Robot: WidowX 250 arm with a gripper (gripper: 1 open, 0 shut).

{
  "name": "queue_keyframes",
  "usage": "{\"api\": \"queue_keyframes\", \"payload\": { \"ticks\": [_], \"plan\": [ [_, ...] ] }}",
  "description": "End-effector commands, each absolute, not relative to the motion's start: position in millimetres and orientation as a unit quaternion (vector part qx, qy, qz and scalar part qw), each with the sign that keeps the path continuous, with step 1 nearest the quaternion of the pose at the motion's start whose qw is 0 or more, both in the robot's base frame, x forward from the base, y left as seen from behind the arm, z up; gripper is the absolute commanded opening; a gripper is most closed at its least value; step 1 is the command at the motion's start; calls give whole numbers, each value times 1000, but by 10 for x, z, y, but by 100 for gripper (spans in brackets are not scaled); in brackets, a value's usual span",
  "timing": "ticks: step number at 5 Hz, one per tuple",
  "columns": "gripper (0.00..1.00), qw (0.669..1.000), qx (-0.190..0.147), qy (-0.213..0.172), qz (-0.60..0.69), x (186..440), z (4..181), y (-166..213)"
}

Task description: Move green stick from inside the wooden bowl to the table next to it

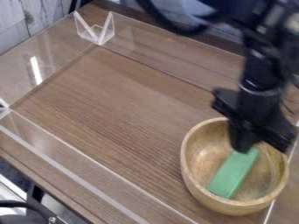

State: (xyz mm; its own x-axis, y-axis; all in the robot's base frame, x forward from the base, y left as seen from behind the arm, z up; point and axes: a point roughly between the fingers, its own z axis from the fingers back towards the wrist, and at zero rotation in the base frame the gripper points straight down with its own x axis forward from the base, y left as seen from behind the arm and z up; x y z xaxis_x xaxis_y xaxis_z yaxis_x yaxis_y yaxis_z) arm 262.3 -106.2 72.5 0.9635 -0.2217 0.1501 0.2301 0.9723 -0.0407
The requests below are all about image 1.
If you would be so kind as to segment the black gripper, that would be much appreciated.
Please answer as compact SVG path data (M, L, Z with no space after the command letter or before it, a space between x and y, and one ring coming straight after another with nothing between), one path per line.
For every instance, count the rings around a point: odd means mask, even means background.
M231 147L247 153L257 143L266 142L287 153L298 130L281 109L285 89L278 86L257 91L239 87L239 91L216 87L211 107L229 118Z

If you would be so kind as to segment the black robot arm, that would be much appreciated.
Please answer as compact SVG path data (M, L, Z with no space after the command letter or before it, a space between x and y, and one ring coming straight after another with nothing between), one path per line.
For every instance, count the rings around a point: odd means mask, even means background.
M194 36L216 23L242 32L245 69L238 90L216 87L211 104L229 118L235 151L266 142L286 152L298 131L281 109L287 86L299 88L299 0L198 0L212 8L204 24L182 28L152 0L136 0L154 21L170 32Z

